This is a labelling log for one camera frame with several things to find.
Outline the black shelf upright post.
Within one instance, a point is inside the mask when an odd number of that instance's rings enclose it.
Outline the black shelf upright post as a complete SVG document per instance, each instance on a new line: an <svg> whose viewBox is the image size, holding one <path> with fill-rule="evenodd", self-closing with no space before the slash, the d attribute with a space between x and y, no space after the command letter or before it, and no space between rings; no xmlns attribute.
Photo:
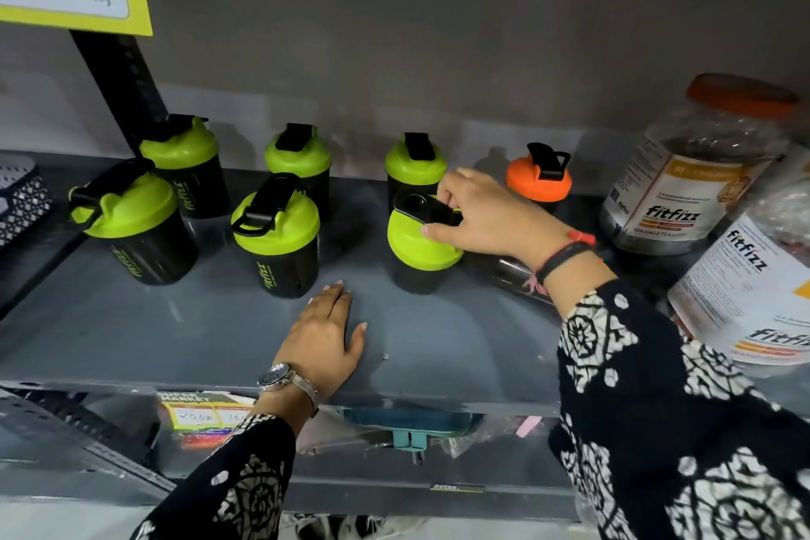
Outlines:
<svg viewBox="0 0 810 540"><path fill-rule="evenodd" d="M144 133L168 115L135 36L71 30L97 87L135 156Z"/></svg>

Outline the group of green-lid shakers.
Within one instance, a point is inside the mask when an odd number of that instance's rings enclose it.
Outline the group of green-lid shakers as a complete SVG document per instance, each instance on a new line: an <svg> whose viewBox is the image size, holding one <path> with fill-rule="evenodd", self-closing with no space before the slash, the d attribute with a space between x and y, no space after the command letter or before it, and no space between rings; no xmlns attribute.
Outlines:
<svg viewBox="0 0 810 540"><path fill-rule="evenodd" d="M104 240L145 285L171 285L195 266L199 251L184 217L222 218L230 207L219 145L206 123L168 115L146 128L140 157L69 193L72 221L86 236ZM230 229L256 264L263 288L298 299L319 277L332 156L315 125L288 123L264 158L269 177L241 201Z"/></svg>

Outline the green-lid black shaker bottle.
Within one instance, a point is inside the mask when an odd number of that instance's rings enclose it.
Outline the green-lid black shaker bottle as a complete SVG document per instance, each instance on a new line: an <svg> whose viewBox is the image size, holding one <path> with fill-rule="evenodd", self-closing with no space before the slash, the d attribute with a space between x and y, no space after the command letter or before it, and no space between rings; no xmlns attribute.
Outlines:
<svg viewBox="0 0 810 540"><path fill-rule="evenodd" d="M387 226L392 255L390 276L394 284L411 294L436 292L449 271L463 257L463 250L425 237L422 228L438 223L457 227L463 219L459 209L450 208L434 195L404 189L393 198Z"/></svg>

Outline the yellow price label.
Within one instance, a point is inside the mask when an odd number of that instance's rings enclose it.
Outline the yellow price label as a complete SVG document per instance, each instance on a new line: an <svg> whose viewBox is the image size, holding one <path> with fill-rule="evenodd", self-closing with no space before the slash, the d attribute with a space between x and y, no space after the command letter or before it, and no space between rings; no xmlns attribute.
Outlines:
<svg viewBox="0 0 810 540"><path fill-rule="evenodd" d="M248 416L255 402L219 391L158 391L156 397L175 432L232 430Z"/></svg>

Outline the person's left hand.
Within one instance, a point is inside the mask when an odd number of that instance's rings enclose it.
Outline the person's left hand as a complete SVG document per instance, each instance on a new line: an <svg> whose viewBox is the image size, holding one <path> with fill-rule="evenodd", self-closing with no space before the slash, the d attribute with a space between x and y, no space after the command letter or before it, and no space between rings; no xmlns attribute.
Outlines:
<svg viewBox="0 0 810 540"><path fill-rule="evenodd" d="M339 286L339 325L319 324L319 294L300 313L282 342L273 363L286 362L310 380L321 393L321 402L329 400L354 371L345 367L345 351L352 331L348 331L352 293L343 281Z"/></svg>

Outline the grey metal shelf rack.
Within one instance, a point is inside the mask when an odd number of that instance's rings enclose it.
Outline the grey metal shelf rack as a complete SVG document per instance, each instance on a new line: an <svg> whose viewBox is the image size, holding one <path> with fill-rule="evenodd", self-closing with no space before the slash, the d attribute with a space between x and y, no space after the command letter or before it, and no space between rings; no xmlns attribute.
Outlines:
<svg viewBox="0 0 810 540"><path fill-rule="evenodd" d="M438 291L410 294L389 277L386 186L332 184L317 286L354 294L350 323L370 334L359 368L331 399L407 413L539 415L559 405L549 305L498 287L490 260L465 256ZM0 385L128 396L157 391L255 394L305 299L264 292L228 227L171 286L135 281L98 242L80 241L0 319ZM457 459L430 447L331 449L297 457L293 511L575 522L572 486L544 435L503 436Z"/></svg>

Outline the teal plastic item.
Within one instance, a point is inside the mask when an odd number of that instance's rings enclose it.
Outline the teal plastic item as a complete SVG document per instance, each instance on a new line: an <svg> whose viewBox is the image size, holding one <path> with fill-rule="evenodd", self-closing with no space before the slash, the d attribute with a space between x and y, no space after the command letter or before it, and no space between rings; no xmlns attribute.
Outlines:
<svg viewBox="0 0 810 540"><path fill-rule="evenodd" d="M416 408L343 408L339 415L356 427L389 432L391 448L423 457L431 440L470 435L484 421L481 413L448 412Z"/></svg>

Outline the person's right forearm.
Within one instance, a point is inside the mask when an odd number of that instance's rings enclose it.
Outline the person's right forearm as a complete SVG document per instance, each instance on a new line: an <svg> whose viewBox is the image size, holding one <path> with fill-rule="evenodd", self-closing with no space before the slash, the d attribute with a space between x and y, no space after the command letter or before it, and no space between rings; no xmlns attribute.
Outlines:
<svg viewBox="0 0 810 540"><path fill-rule="evenodd" d="M810 422L587 244L537 277L562 310L549 446L600 540L810 540Z"/></svg>

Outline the person's right hand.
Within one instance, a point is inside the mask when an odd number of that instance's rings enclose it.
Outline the person's right hand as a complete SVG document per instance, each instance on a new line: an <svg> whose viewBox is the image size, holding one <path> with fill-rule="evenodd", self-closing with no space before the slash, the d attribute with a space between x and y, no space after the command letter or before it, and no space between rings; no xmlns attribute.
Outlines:
<svg viewBox="0 0 810 540"><path fill-rule="evenodd" d="M536 271L572 242L570 227L478 170L446 173L437 191L438 200L461 211L470 231L470 243L445 243L455 248L512 257Z"/></svg>

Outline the person's left forearm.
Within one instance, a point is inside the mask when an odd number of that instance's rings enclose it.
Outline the person's left forearm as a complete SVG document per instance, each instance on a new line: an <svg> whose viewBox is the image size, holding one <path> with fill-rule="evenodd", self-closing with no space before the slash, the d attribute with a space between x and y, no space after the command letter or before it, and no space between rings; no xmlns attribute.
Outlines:
<svg viewBox="0 0 810 540"><path fill-rule="evenodd" d="M313 410L296 386L263 393L129 540L277 540L297 437Z"/></svg>

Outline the silver wristwatch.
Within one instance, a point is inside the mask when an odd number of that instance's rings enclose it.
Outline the silver wristwatch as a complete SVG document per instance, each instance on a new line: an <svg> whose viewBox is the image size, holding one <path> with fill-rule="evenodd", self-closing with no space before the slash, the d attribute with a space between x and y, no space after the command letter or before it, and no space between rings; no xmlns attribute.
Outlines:
<svg viewBox="0 0 810 540"><path fill-rule="evenodd" d="M271 366L258 381L256 402L262 413L279 412L312 418L319 412L321 393L286 362Z"/></svg>

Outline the dark metal bottle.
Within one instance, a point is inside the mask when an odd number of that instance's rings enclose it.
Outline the dark metal bottle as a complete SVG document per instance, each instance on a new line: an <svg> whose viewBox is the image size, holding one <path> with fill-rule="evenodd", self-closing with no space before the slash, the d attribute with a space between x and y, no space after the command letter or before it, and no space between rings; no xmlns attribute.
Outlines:
<svg viewBox="0 0 810 540"><path fill-rule="evenodd" d="M548 293L538 284L531 270L514 258L497 257L493 267L492 280L496 285L514 294L549 306L553 305Z"/></svg>

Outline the clear jar with orange lid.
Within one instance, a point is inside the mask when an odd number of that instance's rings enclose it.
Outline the clear jar with orange lid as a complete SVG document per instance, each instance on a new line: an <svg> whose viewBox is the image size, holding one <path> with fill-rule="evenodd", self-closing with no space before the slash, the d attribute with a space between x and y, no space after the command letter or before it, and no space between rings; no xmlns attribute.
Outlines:
<svg viewBox="0 0 810 540"><path fill-rule="evenodd" d="M700 247L782 156L799 96L746 76L703 73L643 134L599 216L623 251L680 256Z"/></svg>

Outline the white perforated basket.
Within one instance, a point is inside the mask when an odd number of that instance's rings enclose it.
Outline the white perforated basket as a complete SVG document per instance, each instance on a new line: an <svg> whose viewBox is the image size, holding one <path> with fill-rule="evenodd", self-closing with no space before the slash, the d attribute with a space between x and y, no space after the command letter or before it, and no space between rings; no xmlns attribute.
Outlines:
<svg viewBox="0 0 810 540"><path fill-rule="evenodd" d="M0 154L0 251L43 220L53 202L31 157Z"/></svg>

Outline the orange-lid black shaker bottle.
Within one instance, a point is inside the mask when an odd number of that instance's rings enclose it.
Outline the orange-lid black shaker bottle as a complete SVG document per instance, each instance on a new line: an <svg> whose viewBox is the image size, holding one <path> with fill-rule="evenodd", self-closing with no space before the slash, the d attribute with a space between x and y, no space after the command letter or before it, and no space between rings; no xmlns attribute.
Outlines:
<svg viewBox="0 0 810 540"><path fill-rule="evenodd" d="M528 154L510 162L505 184L519 196L554 212L571 193L571 154L540 142L527 144Z"/></svg>

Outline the clear jar with white label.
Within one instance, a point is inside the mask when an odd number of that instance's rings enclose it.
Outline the clear jar with white label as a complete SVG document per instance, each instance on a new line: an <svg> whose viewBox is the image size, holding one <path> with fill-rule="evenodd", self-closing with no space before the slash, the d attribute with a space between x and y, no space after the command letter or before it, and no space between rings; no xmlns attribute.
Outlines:
<svg viewBox="0 0 810 540"><path fill-rule="evenodd" d="M661 306L752 375L810 364L810 139L756 183Z"/></svg>

